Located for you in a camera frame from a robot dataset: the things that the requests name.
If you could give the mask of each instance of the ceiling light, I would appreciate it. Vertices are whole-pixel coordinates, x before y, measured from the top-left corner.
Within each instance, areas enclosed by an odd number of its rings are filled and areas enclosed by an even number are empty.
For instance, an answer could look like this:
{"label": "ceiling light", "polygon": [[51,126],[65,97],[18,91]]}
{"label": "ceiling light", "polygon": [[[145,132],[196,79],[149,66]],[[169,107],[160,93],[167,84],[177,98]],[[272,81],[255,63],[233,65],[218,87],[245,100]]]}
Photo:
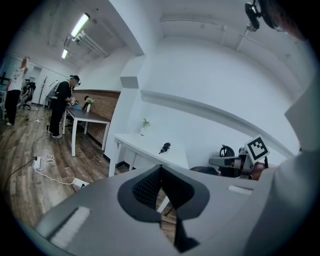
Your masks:
{"label": "ceiling light", "polygon": [[62,59],[64,59],[67,56],[68,51],[66,49],[63,50],[62,53]]}
{"label": "ceiling light", "polygon": [[83,27],[83,25],[89,20],[90,16],[88,14],[83,14],[82,17],[79,19],[77,24],[75,25],[74,29],[71,32],[71,35],[73,37],[76,37],[79,33],[80,29]]}

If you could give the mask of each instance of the table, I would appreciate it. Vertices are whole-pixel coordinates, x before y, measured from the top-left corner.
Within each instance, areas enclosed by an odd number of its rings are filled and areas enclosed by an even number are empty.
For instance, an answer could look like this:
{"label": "table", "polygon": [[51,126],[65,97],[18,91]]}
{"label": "table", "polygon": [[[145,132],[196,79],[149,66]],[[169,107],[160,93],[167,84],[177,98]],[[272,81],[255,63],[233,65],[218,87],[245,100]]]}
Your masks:
{"label": "table", "polygon": [[[115,134],[113,156],[111,156],[110,159],[109,177],[115,175],[115,168],[116,164],[119,162],[121,147],[126,147],[130,151],[134,152],[132,161],[128,163],[129,171],[133,169],[137,155],[155,164],[189,169],[185,149],[179,142],[172,142],[171,147],[167,152],[159,154],[161,148],[167,142],[170,142],[170,140],[168,141],[155,135],[143,136],[137,133]],[[157,211],[161,213],[168,203],[169,199],[166,196]]]}
{"label": "table", "polygon": [[62,134],[65,134],[66,129],[66,119],[67,113],[69,113],[73,117],[73,127],[72,127],[72,140],[71,140],[71,151],[72,156],[76,156],[76,132],[77,132],[77,124],[78,121],[85,121],[84,134],[87,134],[88,123],[101,123],[106,124],[103,140],[102,140],[102,150],[105,150],[107,134],[110,126],[110,120],[98,115],[96,113],[87,112],[86,110],[79,110],[72,107],[66,107],[63,117],[63,126],[62,126]]}
{"label": "table", "polygon": [[6,98],[7,98],[7,90],[6,89],[3,89],[1,88],[0,89],[0,94],[1,94],[1,97],[2,97],[2,106],[1,106],[1,110],[2,110],[2,119],[5,120],[5,103],[6,103]]}

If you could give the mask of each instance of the vase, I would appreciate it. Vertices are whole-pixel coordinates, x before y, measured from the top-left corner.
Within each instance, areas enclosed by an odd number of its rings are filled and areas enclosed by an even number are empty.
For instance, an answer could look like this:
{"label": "vase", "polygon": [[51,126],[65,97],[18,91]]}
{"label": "vase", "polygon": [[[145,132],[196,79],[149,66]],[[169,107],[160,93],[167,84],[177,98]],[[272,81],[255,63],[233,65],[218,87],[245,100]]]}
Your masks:
{"label": "vase", "polygon": [[141,128],[140,135],[145,135],[145,128],[144,127]]}

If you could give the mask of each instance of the white shoe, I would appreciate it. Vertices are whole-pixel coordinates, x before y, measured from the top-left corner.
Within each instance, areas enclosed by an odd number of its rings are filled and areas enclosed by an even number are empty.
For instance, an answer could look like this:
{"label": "white shoe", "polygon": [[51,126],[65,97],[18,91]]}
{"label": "white shoe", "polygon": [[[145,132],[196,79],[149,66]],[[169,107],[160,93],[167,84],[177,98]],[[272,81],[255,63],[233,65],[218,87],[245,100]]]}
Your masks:
{"label": "white shoe", "polygon": [[52,135],[52,138],[61,139],[61,138],[62,138],[62,134],[59,134],[58,136],[53,136],[53,135]]}

